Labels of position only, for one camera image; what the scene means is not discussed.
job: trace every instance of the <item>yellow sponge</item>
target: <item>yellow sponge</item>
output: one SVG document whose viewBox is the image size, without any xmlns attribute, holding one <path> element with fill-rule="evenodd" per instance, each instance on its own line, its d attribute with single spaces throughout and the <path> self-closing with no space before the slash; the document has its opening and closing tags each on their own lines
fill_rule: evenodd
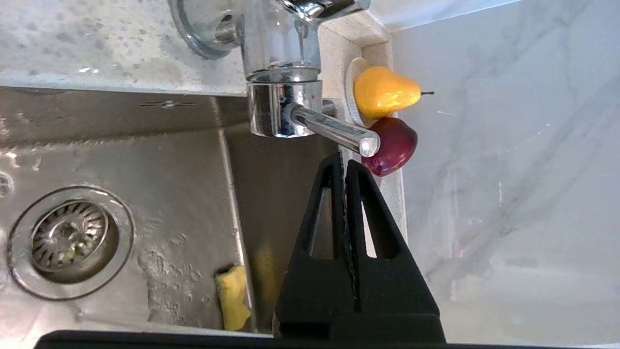
<svg viewBox="0 0 620 349">
<path fill-rule="evenodd" d="M 217 275 L 216 284 L 219 291 L 219 304 L 224 318 L 224 329 L 237 331 L 245 326 L 250 317 L 246 307 L 246 268 L 233 266 L 229 271 Z"/>
</svg>

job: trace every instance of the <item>sink drain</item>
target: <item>sink drain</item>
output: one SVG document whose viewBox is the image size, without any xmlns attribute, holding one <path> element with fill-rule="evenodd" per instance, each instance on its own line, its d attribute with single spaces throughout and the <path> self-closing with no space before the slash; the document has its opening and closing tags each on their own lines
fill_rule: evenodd
<svg viewBox="0 0 620 349">
<path fill-rule="evenodd" d="M 132 242 L 132 219 L 121 200 L 101 189 L 71 187 L 44 196 L 22 214 L 7 255 L 25 289 L 71 299 L 110 281 Z"/>
<path fill-rule="evenodd" d="M 13 179 L 8 174 L 0 171 L 0 199 L 9 197 L 13 193 Z"/>
<path fill-rule="evenodd" d="M 88 201 L 70 201 L 43 216 L 32 234 L 32 264 L 46 278 L 76 283 L 112 259 L 118 230 L 107 212 Z"/>
</svg>

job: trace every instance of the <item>red apple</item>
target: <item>red apple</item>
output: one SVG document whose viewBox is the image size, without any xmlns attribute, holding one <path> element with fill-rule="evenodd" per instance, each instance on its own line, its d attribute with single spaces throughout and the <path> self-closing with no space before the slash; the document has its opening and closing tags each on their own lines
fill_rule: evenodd
<svg viewBox="0 0 620 349">
<path fill-rule="evenodd" d="M 401 168 L 418 145 L 418 135 L 404 121 L 395 117 L 385 117 L 370 127 L 379 134 L 381 147 L 377 154 L 365 158 L 364 164 L 374 175 L 383 177 Z"/>
</svg>

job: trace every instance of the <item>stainless steel sink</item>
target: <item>stainless steel sink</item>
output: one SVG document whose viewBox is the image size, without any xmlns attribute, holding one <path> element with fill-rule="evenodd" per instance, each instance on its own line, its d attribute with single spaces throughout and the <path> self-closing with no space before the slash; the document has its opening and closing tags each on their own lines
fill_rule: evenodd
<svg viewBox="0 0 620 349">
<path fill-rule="evenodd" d="M 246 330 L 269 332 L 317 165 L 337 147 L 257 137 L 247 120 L 243 97 L 0 88 L 0 347 L 58 329 L 221 329 L 214 277 L 234 264 L 249 271 Z M 33 268 L 33 233 L 71 235 L 75 201 L 107 213 L 116 247 L 105 267 L 55 279 L 96 248 L 76 240 L 71 262 L 39 249 Z"/>
</svg>

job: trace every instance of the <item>marble wall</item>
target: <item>marble wall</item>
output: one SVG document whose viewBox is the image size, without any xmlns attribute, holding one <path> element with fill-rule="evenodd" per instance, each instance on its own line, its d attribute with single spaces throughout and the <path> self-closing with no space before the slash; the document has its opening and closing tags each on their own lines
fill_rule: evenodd
<svg viewBox="0 0 620 349">
<path fill-rule="evenodd" d="M 520 0 L 374 0 L 370 12 L 395 32 Z"/>
<path fill-rule="evenodd" d="M 523 0 L 394 34 L 409 243 L 449 341 L 620 342 L 620 1 Z"/>
</svg>

